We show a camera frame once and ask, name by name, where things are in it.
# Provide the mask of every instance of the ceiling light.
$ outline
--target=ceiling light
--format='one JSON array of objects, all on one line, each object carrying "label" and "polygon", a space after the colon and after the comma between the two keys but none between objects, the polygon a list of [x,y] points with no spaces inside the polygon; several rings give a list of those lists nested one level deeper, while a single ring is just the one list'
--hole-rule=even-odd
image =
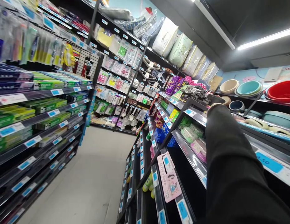
[{"label": "ceiling light", "polygon": [[237,49],[238,50],[243,50],[243,49],[250,48],[250,47],[253,47],[253,46],[256,46],[256,45],[260,45],[260,44],[263,44],[263,43],[266,43],[266,42],[269,42],[269,41],[272,41],[272,40],[276,40],[276,39],[279,39],[279,38],[282,38],[282,37],[285,37],[285,36],[288,36],[288,35],[290,35],[290,29],[281,31],[279,33],[275,33],[273,35],[270,35],[270,36],[267,36],[267,37],[252,41],[252,42],[244,44],[244,45],[241,45]]}]

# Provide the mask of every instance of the ceiling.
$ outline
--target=ceiling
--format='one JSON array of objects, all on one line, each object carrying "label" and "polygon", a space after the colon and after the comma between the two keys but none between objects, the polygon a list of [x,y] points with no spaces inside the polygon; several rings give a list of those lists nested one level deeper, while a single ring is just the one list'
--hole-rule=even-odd
[{"label": "ceiling", "polygon": [[[235,47],[290,28],[290,0],[200,0]],[[290,65],[290,36],[231,50],[191,0],[151,0],[223,71]]]}]

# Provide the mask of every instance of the white floor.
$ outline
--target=white floor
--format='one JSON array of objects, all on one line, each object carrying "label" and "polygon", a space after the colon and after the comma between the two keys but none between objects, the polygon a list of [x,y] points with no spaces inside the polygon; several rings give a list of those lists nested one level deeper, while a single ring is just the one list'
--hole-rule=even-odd
[{"label": "white floor", "polygon": [[115,224],[126,157],[135,139],[87,128],[77,155],[18,224]]}]

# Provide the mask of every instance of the black sleeve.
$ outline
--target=black sleeve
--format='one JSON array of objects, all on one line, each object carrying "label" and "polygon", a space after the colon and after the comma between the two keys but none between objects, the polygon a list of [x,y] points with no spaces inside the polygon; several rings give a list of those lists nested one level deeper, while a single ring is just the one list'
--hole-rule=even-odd
[{"label": "black sleeve", "polygon": [[269,189],[263,166],[224,105],[208,111],[207,223],[290,223],[290,209]]}]

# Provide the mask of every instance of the red plastic basin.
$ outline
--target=red plastic basin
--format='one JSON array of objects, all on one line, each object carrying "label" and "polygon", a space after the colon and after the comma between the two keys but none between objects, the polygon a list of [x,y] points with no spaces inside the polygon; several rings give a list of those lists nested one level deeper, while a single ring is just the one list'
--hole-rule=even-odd
[{"label": "red plastic basin", "polygon": [[290,103],[290,80],[278,82],[268,89],[268,97],[284,103]]}]

